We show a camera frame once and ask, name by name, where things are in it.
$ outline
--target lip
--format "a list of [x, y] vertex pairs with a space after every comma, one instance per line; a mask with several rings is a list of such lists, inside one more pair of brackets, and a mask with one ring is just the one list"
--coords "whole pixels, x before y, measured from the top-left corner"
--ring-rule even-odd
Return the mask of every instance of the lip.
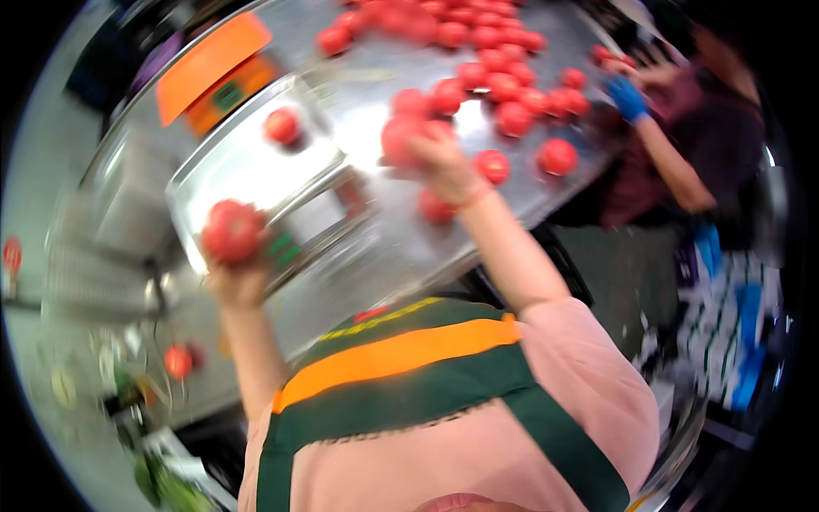
[[450, 512], [450, 510], [460, 509], [467, 505], [471, 505], [472, 503], [494, 502], [494, 500], [490, 500], [489, 498], [481, 496], [480, 494], [456, 492], [455, 494], [447, 494], [445, 496], [435, 498], [432, 501], [428, 501], [419, 508], [415, 509], [415, 512]]

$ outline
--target green apron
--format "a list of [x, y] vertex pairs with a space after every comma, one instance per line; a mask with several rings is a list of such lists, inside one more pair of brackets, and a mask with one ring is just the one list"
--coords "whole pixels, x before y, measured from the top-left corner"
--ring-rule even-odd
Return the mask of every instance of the green apron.
[[303, 446], [423, 424], [499, 397], [590, 512], [624, 510], [617, 470], [535, 382], [517, 340], [511, 314], [437, 297], [359, 314], [325, 334], [277, 394], [256, 508], [290, 510], [293, 457]]

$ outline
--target blue glove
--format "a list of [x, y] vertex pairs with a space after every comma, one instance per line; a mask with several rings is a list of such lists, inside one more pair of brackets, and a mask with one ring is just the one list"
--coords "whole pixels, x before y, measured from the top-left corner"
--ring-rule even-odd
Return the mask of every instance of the blue glove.
[[624, 76], [617, 75], [606, 79], [606, 89], [617, 109], [626, 121], [633, 123], [641, 114], [648, 114], [643, 95]]

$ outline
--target wall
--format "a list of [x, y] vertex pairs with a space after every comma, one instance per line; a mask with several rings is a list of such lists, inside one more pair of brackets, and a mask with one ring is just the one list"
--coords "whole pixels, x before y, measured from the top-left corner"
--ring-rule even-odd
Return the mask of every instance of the wall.
[[[76, 187], [99, 140], [102, 118], [66, 95], [63, 86], [85, 44], [111, 12], [106, 0], [90, 2], [78, 14], [39, 76], [18, 127], [0, 233], [2, 239], [11, 234], [20, 238], [18, 288], [25, 300], [40, 298], [43, 247], [57, 193], [62, 187]], [[26, 398], [72, 483], [96, 510], [153, 510], [134, 484], [129, 456], [97, 405], [102, 380], [89, 331], [44, 324], [38, 314], [24, 310], [4, 314]], [[53, 391], [55, 371], [73, 383], [68, 400], [60, 401]]]

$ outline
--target red sign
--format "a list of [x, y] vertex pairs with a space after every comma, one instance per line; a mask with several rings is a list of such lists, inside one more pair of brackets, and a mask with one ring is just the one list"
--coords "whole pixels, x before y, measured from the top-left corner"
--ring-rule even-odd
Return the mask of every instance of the red sign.
[[20, 269], [23, 261], [23, 247], [20, 245], [18, 237], [6, 238], [6, 243], [2, 245], [2, 265], [12, 273]]

